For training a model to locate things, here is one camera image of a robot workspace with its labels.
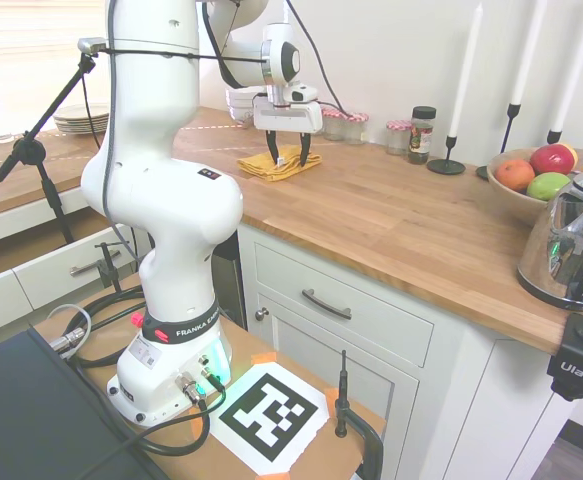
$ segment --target yellow towel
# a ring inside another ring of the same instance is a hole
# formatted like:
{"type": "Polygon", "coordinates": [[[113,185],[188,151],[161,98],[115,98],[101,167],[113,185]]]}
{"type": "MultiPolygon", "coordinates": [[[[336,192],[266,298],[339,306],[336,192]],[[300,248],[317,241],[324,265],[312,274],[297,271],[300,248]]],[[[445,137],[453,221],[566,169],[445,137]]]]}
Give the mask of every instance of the yellow towel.
{"type": "Polygon", "coordinates": [[[284,158],[285,163],[280,167],[276,167],[269,152],[261,153],[254,157],[242,158],[238,160],[238,166],[245,172],[263,178],[267,182],[278,182],[322,163],[322,157],[320,155],[309,153],[307,163],[304,167],[301,167],[301,151],[302,149],[299,146],[281,147],[279,150],[280,157],[284,158]]]}

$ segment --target candle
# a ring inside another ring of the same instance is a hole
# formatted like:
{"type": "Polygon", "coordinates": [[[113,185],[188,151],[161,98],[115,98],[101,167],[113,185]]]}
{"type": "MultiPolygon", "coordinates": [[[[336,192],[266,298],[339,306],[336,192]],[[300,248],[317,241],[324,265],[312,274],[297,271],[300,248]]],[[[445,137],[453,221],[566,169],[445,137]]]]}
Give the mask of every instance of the candle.
{"type": "Polygon", "coordinates": [[[558,113],[556,114],[555,121],[553,122],[554,132],[561,132],[564,126],[564,119],[567,116],[567,111],[569,110],[569,105],[571,105],[571,100],[573,100],[573,94],[575,93],[575,87],[578,84],[578,79],[580,78],[580,72],[583,67],[583,33],[582,38],[580,38],[580,43],[578,44],[578,49],[576,51],[575,59],[573,65],[571,66],[571,71],[567,76],[567,82],[565,84],[564,92],[562,94],[562,100],[560,101],[560,106],[558,108],[558,113]]]}
{"type": "Polygon", "coordinates": [[[458,92],[455,97],[455,105],[453,107],[453,117],[451,118],[451,127],[449,128],[449,137],[458,136],[458,126],[460,124],[460,115],[462,114],[462,106],[464,104],[464,97],[467,94],[467,86],[469,85],[469,75],[471,74],[471,66],[473,65],[473,57],[475,57],[475,48],[478,44],[478,34],[480,33],[480,26],[482,25],[482,4],[478,5],[473,13],[473,23],[471,25],[471,33],[469,34],[469,41],[467,42],[467,49],[464,53],[464,63],[462,64],[462,73],[460,74],[460,84],[458,85],[458,92]]]}
{"type": "Polygon", "coordinates": [[[529,76],[529,69],[531,68],[531,60],[533,60],[533,53],[538,44],[538,37],[540,36],[540,27],[544,19],[544,12],[547,10],[547,0],[536,0],[535,8],[533,9],[533,17],[531,18],[531,25],[529,33],[527,34],[526,42],[524,43],[524,50],[522,51],[522,58],[520,60],[520,69],[518,70],[518,77],[513,88],[513,96],[511,97],[511,105],[520,105],[522,103],[522,93],[524,86],[527,83],[529,76]]]}

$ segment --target electric kettle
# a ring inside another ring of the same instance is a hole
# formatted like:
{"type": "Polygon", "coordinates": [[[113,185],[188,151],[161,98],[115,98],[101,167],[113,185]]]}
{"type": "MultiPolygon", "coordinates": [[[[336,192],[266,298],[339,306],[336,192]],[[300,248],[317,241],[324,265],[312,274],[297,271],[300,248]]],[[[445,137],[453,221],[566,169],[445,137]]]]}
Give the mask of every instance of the electric kettle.
{"type": "Polygon", "coordinates": [[[538,217],[518,264],[518,280],[540,300],[583,312],[583,173],[538,217]]]}

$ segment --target window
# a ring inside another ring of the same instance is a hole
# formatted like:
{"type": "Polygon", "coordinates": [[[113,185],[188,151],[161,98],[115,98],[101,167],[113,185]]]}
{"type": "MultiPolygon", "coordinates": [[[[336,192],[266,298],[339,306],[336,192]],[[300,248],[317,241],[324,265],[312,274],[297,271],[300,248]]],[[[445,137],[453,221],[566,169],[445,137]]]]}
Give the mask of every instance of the window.
{"type": "MultiPolygon", "coordinates": [[[[0,0],[0,135],[37,122],[77,70],[78,39],[105,36],[104,8],[104,0],[0,0]]],[[[108,102],[107,57],[97,63],[86,76],[89,101],[108,102]]],[[[65,105],[83,101],[78,86],[65,105]]]]}

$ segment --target wooden bowl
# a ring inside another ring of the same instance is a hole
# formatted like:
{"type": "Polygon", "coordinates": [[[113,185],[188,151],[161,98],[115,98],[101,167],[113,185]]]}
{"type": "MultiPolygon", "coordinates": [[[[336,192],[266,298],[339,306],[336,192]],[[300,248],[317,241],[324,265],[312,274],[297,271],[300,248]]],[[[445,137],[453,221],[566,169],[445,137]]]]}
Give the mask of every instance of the wooden bowl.
{"type": "Polygon", "coordinates": [[[537,148],[521,148],[519,150],[511,150],[510,152],[501,153],[487,166],[487,175],[489,176],[489,184],[493,188],[496,198],[500,203],[506,206],[509,212],[522,222],[530,227],[535,225],[535,221],[547,206],[548,202],[538,200],[536,198],[527,197],[523,193],[518,193],[505,187],[495,178],[495,171],[500,164],[507,160],[514,158],[522,158],[527,162],[531,159],[531,155],[537,148]]]}

